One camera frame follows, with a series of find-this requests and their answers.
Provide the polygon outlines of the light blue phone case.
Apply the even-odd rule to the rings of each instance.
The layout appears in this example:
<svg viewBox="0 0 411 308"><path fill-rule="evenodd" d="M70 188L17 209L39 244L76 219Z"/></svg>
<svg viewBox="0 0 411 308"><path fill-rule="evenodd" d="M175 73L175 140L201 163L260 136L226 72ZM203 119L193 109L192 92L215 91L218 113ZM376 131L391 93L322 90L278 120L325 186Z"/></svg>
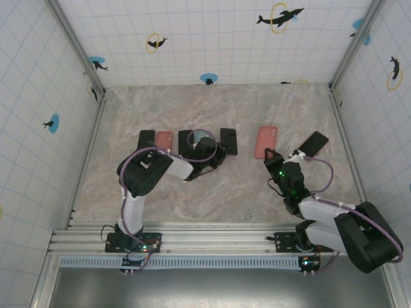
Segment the light blue phone case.
<svg viewBox="0 0 411 308"><path fill-rule="evenodd" d="M211 136L205 130L195 130L191 134L192 143L194 144L195 142L199 142L203 137L210 138Z"/></svg>

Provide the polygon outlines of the purple-edged black smartphone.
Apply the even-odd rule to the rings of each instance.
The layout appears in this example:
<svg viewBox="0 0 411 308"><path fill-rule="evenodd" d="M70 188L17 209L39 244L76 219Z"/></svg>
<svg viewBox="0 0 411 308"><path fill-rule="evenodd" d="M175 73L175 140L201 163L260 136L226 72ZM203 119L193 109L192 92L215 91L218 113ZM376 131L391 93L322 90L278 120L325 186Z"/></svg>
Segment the purple-edged black smartphone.
<svg viewBox="0 0 411 308"><path fill-rule="evenodd" d="M141 130L137 143L137 150L155 145L155 130Z"/></svg>

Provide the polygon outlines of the small controller circuit board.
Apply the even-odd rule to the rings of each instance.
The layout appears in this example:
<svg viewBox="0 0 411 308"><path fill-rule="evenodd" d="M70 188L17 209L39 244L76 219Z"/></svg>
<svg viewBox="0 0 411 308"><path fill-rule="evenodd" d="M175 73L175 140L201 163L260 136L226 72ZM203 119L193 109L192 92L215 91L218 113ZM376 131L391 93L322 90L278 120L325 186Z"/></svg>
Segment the small controller circuit board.
<svg viewBox="0 0 411 308"><path fill-rule="evenodd" d="M318 255L304 256L298 258L300 272L304 277L311 274L314 275L321 267L321 259Z"/></svg>
<svg viewBox="0 0 411 308"><path fill-rule="evenodd" d="M130 252L126 254L126 256L122 259L122 268L120 271L124 276L128 275L135 275L136 273L141 272L149 263L151 257L151 251L149 249L144 249L144 252L147 253L147 256L143 257L139 260L133 260L129 257Z"/></svg>

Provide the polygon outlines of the aluminium mounting beam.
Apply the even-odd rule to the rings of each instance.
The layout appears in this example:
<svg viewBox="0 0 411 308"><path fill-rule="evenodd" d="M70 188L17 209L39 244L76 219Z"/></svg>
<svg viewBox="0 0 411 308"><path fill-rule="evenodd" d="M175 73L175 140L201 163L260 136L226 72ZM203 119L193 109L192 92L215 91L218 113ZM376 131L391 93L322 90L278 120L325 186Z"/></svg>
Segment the aluminium mounting beam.
<svg viewBox="0 0 411 308"><path fill-rule="evenodd" d="M105 222L72 222L52 233L51 255L104 255L103 240L112 231ZM292 232L294 225L266 223L145 223L144 232L162 234L160 255L275 255L274 243L266 237L276 232Z"/></svg>

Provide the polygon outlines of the grey metal panel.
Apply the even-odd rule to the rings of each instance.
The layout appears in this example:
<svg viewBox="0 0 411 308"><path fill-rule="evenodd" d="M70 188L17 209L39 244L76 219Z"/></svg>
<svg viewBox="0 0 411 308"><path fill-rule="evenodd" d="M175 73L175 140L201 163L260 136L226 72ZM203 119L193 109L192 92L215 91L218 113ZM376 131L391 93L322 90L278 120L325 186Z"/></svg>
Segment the grey metal panel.
<svg viewBox="0 0 411 308"><path fill-rule="evenodd" d="M50 308L392 308L381 271L339 260L318 275L279 269L60 270Z"/></svg>

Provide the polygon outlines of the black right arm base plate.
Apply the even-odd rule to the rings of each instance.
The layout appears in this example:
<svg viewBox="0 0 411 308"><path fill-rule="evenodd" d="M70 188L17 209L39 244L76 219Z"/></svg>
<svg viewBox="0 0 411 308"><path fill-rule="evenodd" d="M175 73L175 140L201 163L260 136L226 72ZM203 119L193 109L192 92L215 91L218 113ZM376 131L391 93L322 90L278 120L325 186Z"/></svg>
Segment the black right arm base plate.
<svg viewBox="0 0 411 308"><path fill-rule="evenodd" d="M333 252L332 249L324 246L301 243L295 232L276 232L274 233L274 242L278 253L319 253Z"/></svg>

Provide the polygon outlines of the aluminium table side rail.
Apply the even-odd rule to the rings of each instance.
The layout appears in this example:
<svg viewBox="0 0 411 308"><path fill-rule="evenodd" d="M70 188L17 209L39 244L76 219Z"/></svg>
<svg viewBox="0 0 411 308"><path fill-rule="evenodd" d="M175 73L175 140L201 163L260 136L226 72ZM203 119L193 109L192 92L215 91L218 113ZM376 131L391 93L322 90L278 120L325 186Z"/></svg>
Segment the aluminium table side rail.
<svg viewBox="0 0 411 308"><path fill-rule="evenodd" d="M343 120L339 105L337 103L337 99L334 95L334 92L331 89L329 89L328 96L331 102L331 107L333 109L335 119L337 121L338 131L339 131L339 134L342 140L342 144L344 147L345 155L347 157L347 161L349 163L351 174L353 176L354 186L356 187L357 195L361 202L367 201L368 200L367 192L365 190L365 185L363 183L360 168L358 167L355 153L351 145L347 127L344 124L344 120Z"/></svg>
<svg viewBox="0 0 411 308"><path fill-rule="evenodd" d="M96 109L96 113L92 119L91 122L91 127L90 127L90 132L89 132L89 136L87 138L87 142L86 142L86 147L85 147L85 151L83 153L83 157L82 157L82 164L80 166L80 170L78 172L78 176L76 178L76 182L75 185L73 187L73 193L71 195L71 198L69 200L69 207L68 210L66 212L66 221L64 223L63 229L67 229L68 226L70 225L70 221L71 221L71 217L72 217L72 213L75 210L76 207L76 203L77 203L77 199L81 193L82 190L82 185L83 185L83 180L84 177L87 173L87 168L89 165L89 161L90 161L90 157L92 154L92 149L94 147L94 143L95 143L95 139L98 133L98 129L101 123L101 119L102 119L102 115L105 109L105 105L106 105L107 99L106 97L102 97L99 102L98 102L98 107Z"/></svg>

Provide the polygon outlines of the aluminium corner post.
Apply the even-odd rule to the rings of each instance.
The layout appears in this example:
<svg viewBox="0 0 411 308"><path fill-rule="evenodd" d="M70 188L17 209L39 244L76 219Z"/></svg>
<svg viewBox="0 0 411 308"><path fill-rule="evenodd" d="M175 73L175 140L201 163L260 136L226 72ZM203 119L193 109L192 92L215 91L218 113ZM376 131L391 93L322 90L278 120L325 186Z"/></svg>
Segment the aluminium corner post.
<svg viewBox="0 0 411 308"><path fill-rule="evenodd" d="M379 16L382 8L385 6L387 0L372 0L371 5L363 18L361 26L356 31L354 39L350 44L349 48L344 54L344 57L338 66L337 72L333 77L332 82L329 84L329 89L331 93L334 93L335 89L341 83L344 75L348 71L351 63L353 62L355 56L359 52L360 48L363 46L365 39L371 32L372 25Z"/></svg>
<svg viewBox="0 0 411 308"><path fill-rule="evenodd" d="M83 46L81 45L76 33L73 30L73 27L70 25L68 18L66 17L61 5L58 0L44 0L46 6L50 9L51 14L59 25L62 33L64 34L66 40L71 46L73 52L75 53L78 61L80 62L85 75L88 77L91 82L91 86L97 95L104 97L105 88L98 77L92 62L89 60Z"/></svg>

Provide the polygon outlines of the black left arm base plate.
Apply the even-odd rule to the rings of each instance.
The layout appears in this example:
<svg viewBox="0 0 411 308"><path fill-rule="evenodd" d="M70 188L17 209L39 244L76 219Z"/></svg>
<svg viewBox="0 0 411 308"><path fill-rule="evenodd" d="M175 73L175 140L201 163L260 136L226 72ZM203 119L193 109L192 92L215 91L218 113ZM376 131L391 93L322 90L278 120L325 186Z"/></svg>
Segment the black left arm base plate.
<svg viewBox="0 0 411 308"><path fill-rule="evenodd" d="M143 232L137 234L143 244L133 240L129 235L120 233L109 233L107 235L105 251L107 253L143 253L150 250L151 252L160 252L162 234L158 232Z"/></svg>

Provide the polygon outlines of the aluminium frame leg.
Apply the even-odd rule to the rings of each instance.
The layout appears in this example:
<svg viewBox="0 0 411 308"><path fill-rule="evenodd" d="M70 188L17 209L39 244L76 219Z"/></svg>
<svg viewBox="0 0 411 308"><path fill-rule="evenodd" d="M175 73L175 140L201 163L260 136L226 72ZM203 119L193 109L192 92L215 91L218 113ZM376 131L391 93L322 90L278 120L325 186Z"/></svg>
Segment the aluminium frame leg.
<svg viewBox="0 0 411 308"><path fill-rule="evenodd" d="M407 300L396 269L383 267L383 272L391 308L407 308Z"/></svg>
<svg viewBox="0 0 411 308"><path fill-rule="evenodd" d="M62 257L46 255L29 308L49 308Z"/></svg>

